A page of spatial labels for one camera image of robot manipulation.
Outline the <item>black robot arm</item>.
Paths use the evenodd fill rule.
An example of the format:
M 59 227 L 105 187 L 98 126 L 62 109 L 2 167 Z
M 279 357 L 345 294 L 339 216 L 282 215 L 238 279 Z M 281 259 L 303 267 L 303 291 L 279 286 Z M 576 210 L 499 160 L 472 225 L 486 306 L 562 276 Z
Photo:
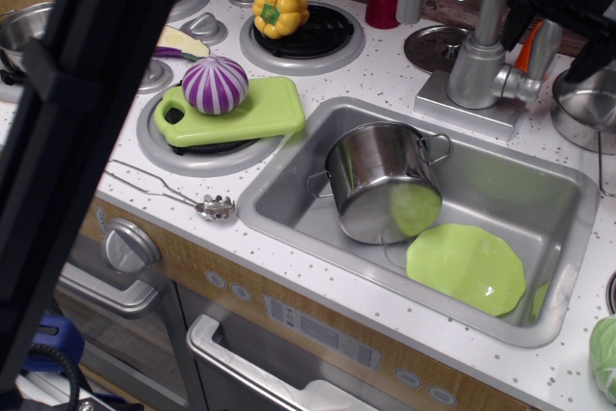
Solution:
M 546 292 L 560 330 L 541 341 L 516 330 L 498 340 L 498 322 L 480 329 L 462 318 L 462 306 L 444 299 L 431 308 L 415 289 L 395 291 L 377 283 L 357 262 L 336 264 L 329 252 L 307 253 L 276 232 L 246 220 L 227 231 L 166 215 L 162 204 L 112 192 L 100 184 L 105 161 L 137 148 L 123 129 L 134 126 L 137 83 L 154 49 L 170 0 L 58 0 L 49 35 L 31 53 L 37 70 L 27 82 L 1 162 L 1 391 L 13 393 L 18 369 L 35 325 L 60 275 L 77 227 L 93 198 L 112 200 L 179 233 L 202 255 L 217 254 L 249 278 L 263 276 L 276 291 L 289 290 L 315 317 L 339 321 L 358 336 L 381 333 L 394 354 L 421 352 L 452 375 L 473 377 L 542 410 L 605 410 L 588 363 L 591 329 L 606 312 L 598 292 L 614 269 L 615 208 L 600 199 L 588 176 L 590 160 L 573 153 L 562 164 L 547 161 L 543 144 L 552 130 L 522 148 L 475 136 L 469 146 L 486 154 L 481 167 L 465 163 L 457 174 L 462 190 L 509 218 L 535 223 L 541 207 L 553 211 L 562 188 L 518 180 L 512 164 L 530 165 L 579 185 L 579 204 L 569 212 L 580 232 L 569 231 L 563 248 L 572 263 L 557 266 Z

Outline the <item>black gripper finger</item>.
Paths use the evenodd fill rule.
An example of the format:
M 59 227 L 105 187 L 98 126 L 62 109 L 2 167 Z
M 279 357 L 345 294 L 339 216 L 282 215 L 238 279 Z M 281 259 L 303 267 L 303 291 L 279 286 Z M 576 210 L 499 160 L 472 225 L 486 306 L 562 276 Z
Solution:
M 565 30 L 575 36 L 585 38 L 585 43 L 566 74 L 566 81 L 580 83 L 612 63 L 615 59 L 615 26 L 599 25 L 574 28 L 566 26 Z
M 534 0 L 506 0 L 509 12 L 501 34 L 501 43 L 506 51 L 511 51 L 526 32 L 538 12 Z

